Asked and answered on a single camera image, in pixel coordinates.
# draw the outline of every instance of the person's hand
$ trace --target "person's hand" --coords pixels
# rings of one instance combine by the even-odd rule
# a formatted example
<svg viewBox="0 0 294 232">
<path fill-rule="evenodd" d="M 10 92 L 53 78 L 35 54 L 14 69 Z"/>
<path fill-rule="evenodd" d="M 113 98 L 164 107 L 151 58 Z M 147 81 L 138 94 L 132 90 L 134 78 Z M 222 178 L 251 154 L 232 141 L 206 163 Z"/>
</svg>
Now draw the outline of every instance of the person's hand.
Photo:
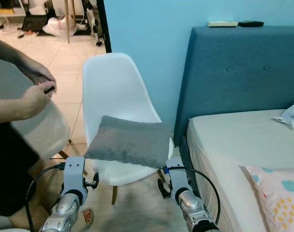
<svg viewBox="0 0 294 232">
<path fill-rule="evenodd" d="M 41 63 L 23 55 L 19 62 L 15 64 L 17 68 L 29 78 L 34 85 L 39 83 L 44 83 L 48 81 L 53 81 L 55 86 L 55 92 L 57 90 L 56 80 L 50 71 Z"/>
<path fill-rule="evenodd" d="M 31 118 L 38 115 L 49 102 L 49 95 L 44 91 L 48 90 L 55 83 L 53 81 L 44 82 L 38 86 L 31 86 L 23 94 L 21 100 L 24 104 L 25 118 Z"/>
</svg>

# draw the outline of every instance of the white plastic chair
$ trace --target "white plastic chair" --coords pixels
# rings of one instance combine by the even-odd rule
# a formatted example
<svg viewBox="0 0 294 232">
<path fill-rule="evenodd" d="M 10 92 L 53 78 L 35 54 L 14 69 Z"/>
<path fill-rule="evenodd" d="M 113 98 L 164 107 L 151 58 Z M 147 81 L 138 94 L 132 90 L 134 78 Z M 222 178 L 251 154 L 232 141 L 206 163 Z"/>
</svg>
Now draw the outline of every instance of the white plastic chair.
<svg viewBox="0 0 294 232">
<path fill-rule="evenodd" d="M 21 98 L 31 81 L 13 64 L 0 60 L 0 99 Z M 70 138 L 70 127 L 59 108 L 51 101 L 36 117 L 12 123 L 28 144 L 44 160 L 62 149 Z"/>
<path fill-rule="evenodd" d="M 87 146 L 98 132 L 103 115 L 136 122 L 161 122 L 149 99 L 143 79 L 133 60 L 122 53 L 96 56 L 86 61 L 83 75 L 83 106 Z M 168 144 L 168 159 L 173 153 L 173 141 Z M 99 178 L 113 187 L 112 204 L 117 186 L 142 179 L 157 169 L 121 163 L 93 160 Z"/>
</svg>

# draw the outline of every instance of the tiled floor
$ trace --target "tiled floor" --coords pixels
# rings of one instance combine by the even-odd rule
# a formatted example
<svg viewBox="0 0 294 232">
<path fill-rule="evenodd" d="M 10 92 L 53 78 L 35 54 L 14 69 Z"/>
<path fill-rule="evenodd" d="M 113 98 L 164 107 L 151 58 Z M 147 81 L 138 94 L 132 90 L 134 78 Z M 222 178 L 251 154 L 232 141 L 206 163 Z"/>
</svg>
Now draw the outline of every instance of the tiled floor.
<svg viewBox="0 0 294 232">
<path fill-rule="evenodd" d="M 0 30 L 0 39 L 41 62 L 57 80 L 58 91 L 53 101 L 63 112 L 70 128 L 73 144 L 63 151 L 69 156 L 80 156 L 87 150 L 82 105 L 83 64 L 91 56 L 105 53 L 104 45 L 96 47 L 90 36 L 74 36 L 67 44 L 65 38 L 52 36 L 24 36 L 18 39 L 17 25 Z M 51 160 L 51 166 L 59 160 Z M 86 160 L 86 179 L 92 180 L 91 161 Z M 182 213 L 172 200 L 163 200 L 156 173 L 143 180 L 118 187 L 116 205 L 111 205 L 112 186 L 100 183 L 96 190 L 89 190 L 83 208 L 93 208 L 95 218 L 89 232 L 186 232 Z M 53 205 L 63 182 L 62 172 L 49 173 L 43 178 L 42 193 L 50 196 L 46 206 Z"/>
<path fill-rule="evenodd" d="M 106 53 L 104 44 L 96 46 L 95 38 L 73 36 L 68 44 L 65 38 L 53 36 L 24 36 L 19 39 L 21 25 L 5 25 L 0 40 L 22 51 L 45 65 L 57 80 L 58 91 L 52 100 L 64 114 L 74 144 L 85 144 L 82 115 L 82 74 L 84 62 L 95 55 Z"/>
</svg>

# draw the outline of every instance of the mattress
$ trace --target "mattress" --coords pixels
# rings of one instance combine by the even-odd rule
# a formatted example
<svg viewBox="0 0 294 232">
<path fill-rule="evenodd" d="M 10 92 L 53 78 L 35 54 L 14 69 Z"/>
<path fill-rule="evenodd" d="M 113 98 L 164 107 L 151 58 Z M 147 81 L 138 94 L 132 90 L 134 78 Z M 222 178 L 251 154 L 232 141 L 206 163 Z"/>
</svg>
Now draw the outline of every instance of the mattress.
<svg viewBox="0 0 294 232">
<path fill-rule="evenodd" d="M 294 130 L 271 120 L 283 110 L 191 118 L 187 141 L 194 168 L 214 182 L 221 201 L 223 232 L 268 232 L 257 192 L 243 166 L 294 168 Z M 210 215 L 217 199 L 202 177 L 197 184 Z"/>
</svg>

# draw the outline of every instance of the plastic bag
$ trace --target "plastic bag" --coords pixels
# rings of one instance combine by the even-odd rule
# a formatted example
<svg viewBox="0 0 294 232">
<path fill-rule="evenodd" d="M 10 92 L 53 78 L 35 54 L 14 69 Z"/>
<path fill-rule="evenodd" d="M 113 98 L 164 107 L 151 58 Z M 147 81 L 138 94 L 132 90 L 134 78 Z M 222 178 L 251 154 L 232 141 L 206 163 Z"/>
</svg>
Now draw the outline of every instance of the plastic bag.
<svg viewBox="0 0 294 232">
<path fill-rule="evenodd" d="M 291 129 L 294 130 L 294 104 L 286 109 L 280 117 L 273 117 L 272 119 L 287 124 Z"/>
<path fill-rule="evenodd" d="M 77 31 L 77 27 L 74 20 L 71 17 L 69 17 L 69 25 L 70 36 L 73 36 Z M 47 25 L 43 27 L 43 31 L 54 36 L 66 37 L 66 19 L 63 18 L 61 20 L 58 20 L 57 18 L 50 18 Z"/>
</svg>

